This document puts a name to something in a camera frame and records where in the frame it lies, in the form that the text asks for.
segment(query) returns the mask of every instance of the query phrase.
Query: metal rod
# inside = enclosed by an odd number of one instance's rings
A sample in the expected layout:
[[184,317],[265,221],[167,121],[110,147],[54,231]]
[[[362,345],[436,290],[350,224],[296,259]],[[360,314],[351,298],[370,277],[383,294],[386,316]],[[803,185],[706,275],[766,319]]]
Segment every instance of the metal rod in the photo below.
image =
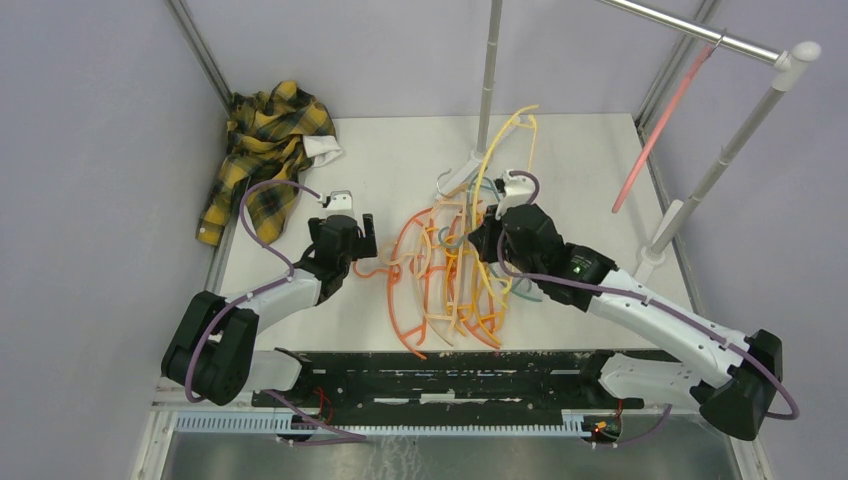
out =
[[183,36],[197,58],[197,62],[200,64],[203,72],[206,73],[206,78],[209,79],[209,83],[212,84],[212,87],[218,94],[218,98],[224,105],[224,109],[229,110],[232,92],[229,85],[227,85],[227,81],[224,79],[224,75],[221,73],[221,69],[215,63],[212,52],[209,50],[206,42],[203,41],[200,30],[197,29],[197,25],[195,25],[194,20],[191,18],[191,12],[189,12],[188,6],[183,0],[165,0],[165,3],[171,9],[174,20],[177,21],[180,30],[183,32]]
[[630,12],[640,17],[645,17],[648,20],[661,23],[667,27],[679,30],[689,36],[700,38],[701,40],[716,43],[721,38],[721,46],[728,50],[747,55],[751,58],[756,58],[761,62],[769,65],[774,65],[780,58],[782,51],[776,51],[771,47],[746,40],[731,34],[725,34],[722,38],[722,32],[707,25],[687,20],[675,13],[670,13],[658,8],[649,7],[637,2],[629,0],[598,0],[601,3],[618,7],[626,12]]
[[489,40],[486,43],[486,68],[483,73],[483,98],[480,100],[480,122],[477,128],[477,153],[486,153],[489,140],[489,115],[492,113],[492,89],[495,86],[495,61],[498,58],[498,35],[501,30],[503,0],[492,0],[489,16]]
[[739,130],[736,131],[733,138],[730,139],[730,143],[722,148],[721,155],[719,155],[713,166],[710,167],[710,170],[701,179],[698,186],[695,187],[695,191],[683,202],[683,206],[680,207],[680,210],[671,219],[668,227],[660,234],[657,241],[651,245],[650,254],[656,256],[662,255],[665,247],[671,243],[671,240],[677,235],[683,224],[692,215],[692,212],[695,211],[695,208],[698,207],[710,189],[713,188],[713,185],[716,184],[724,171],[727,170],[727,167],[730,166],[730,163],[733,162],[733,159],[736,158],[736,154],[748,143],[751,135],[757,131],[757,128],[763,123],[763,120],[765,120],[774,106],[777,105],[777,102],[783,98],[784,93],[786,92],[769,87],[769,91],[766,92],[760,103],[754,107],[754,110],[748,115],[742,126],[739,127]]
[[[722,0],[701,0],[698,8],[692,19],[698,23],[709,23],[712,21],[715,12],[721,5]],[[657,108],[663,101],[663,98],[668,93],[668,86],[677,77],[680,69],[683,68],[683,61],[692,53],[695,47],[695,39],[681,33],[678,35],[674,46],[671,49],[671,54],[668,56],[663,67],[654,78],[648,93],[645,94],[645,99],[642,100],[642,105],[636,113],[636,128],[640,131],[645,131],[650,126]]]

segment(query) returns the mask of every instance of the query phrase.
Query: yellow plaid shirt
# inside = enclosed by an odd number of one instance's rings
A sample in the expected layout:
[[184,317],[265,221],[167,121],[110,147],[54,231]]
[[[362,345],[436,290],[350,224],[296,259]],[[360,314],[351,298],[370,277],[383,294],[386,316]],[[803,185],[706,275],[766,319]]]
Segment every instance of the yellow plaid shirt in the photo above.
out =
[[[303,149],[303,135],[335,135],[327,108],[292,81],[281,82],[270,94],[233,94],[227,121],[227,156],[200,217],[197,239],[218,245],[241,195],[264,180],[297,181],[312,166]],[[283,231],[298,189],[272,185],[247,199],[247,211],[262,241],[271,243]]]

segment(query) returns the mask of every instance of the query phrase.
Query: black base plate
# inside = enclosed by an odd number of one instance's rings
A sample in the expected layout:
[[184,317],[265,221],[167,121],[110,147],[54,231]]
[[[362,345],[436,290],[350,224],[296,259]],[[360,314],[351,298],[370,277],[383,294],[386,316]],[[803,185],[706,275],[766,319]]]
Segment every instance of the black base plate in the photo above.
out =
[[[629,356],[674,361],[659,350]],[[618,400],[587,384],[579,372],[592,352],[441,352],[421,360],[409,353],[297,353],[304,364],[285,396],[302,408],[318,407],[320,387],[337,425],[561,425],[563,409],[615,409]],[[420,403],[421,394],[453,393],[480,403]],[[377,399],[410,399],[391,405]],[[280,407],[261,392],[255,407]],[[626,399],[625,409],[642,408]]]

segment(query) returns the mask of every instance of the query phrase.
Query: metal bracket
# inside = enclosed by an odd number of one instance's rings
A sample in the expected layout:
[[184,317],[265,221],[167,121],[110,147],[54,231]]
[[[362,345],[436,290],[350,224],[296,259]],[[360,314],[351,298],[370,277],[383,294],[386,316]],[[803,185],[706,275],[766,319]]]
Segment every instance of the metal bracket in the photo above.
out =
[[[241,433],[275,435],[312,435],[313,428],[292,427],[294,414],[289,411],[268,412],[179,412],[174,431],[186,433]],[[563,413],[562,425],[461,425],[461,426],[341,426],[345,431],[375,436],[476,436],[476,437],[580,437],[590,436],[582,430],[583,415]]]

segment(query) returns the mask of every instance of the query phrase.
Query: vertical pole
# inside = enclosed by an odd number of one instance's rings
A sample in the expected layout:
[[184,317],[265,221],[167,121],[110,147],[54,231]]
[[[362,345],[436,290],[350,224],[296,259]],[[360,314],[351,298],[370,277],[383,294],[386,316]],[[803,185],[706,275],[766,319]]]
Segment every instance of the vertical pole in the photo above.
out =
[[774,88],[769,87],[769,91],[763,96],[760,103],[754,107],[754,110],[748,115],[748,118],[745,120],[745,123],[739,127],[739,130],[736,131],[736,134],[733,135],[733,138],[730,140],[730,143],[727,144],[727,147],[722,148],[721,155],[719,155],[718,159],[713,163],[710,170],[706,175],[701,179],[701,182],[698,183],[698,186],[695,187],[695,191],[692,192],[692,195],[689,195],[689,198],[683,202],[683,206],[680,207],[680,210],[674,215],[674,218],[669,222],[668,227],[657,237],[657,240],[651,245],[650,253],[653,255],[661,255],[665,247],[671,243],[671,240],[675,235],[680,231],[683,227],[683,224],[686,220],[692,215],[692,212],[695,211],[695,208],[701,203],[704,197],[707,196],[710,189],[713,188],[713,185],[716,184],[718,179],[730,166],[730,163],[736,158],[736,154],[739,153],[739,150],[745,146],[748,142],[748,139],[751,138],[751,135],[757,131],[757,127],[763,123],[763,120],[766,119],[769,112],[777,105],[777,102],[783,97],[785,92],[781,92],[780,90],[775,90]]
[[668,226],[663,230],[656,241],[648,249],[647,255],[654,260],[660,258],[663,251],[671,243],[671,240],[680,232],[683,224],[695,211],[695,208],[700,205],[709,193],[713,185],[716,184],[721,175],[736,158],[736,154],[742,150],[742,147],[748,143],[748,140],[757,131],[757,128],[763,123],[768,114],[772,111],[777,102],[783,98],[783,95],[788,92],[798,81],[804,71],[807,70],[810,63],[814,62],[821,55],[821,47],[815,42],[802,42],[796,45],[792,52],[788,55],[789,66],[771,82],[768,92],[763,96],[760,102],[754,107],[754,110],[739,127],[739,130],[730,139],[730,143],[722,149],[721,155],[712,165],[710,170],[698,183],[692,195],[683,202],[683,206],[674,215],[674,218],[668,223]]
[[480,122],[477,129],[477,153],[486,153],[489,140],[489,115],[492,112],[492,88],[495,86],[495,61],[498,58],[498,35],[501,29],[503,0],[492,0],[489,16],[489,41],[486,44],[486,68],[483,73],[483,98],[480,100]]

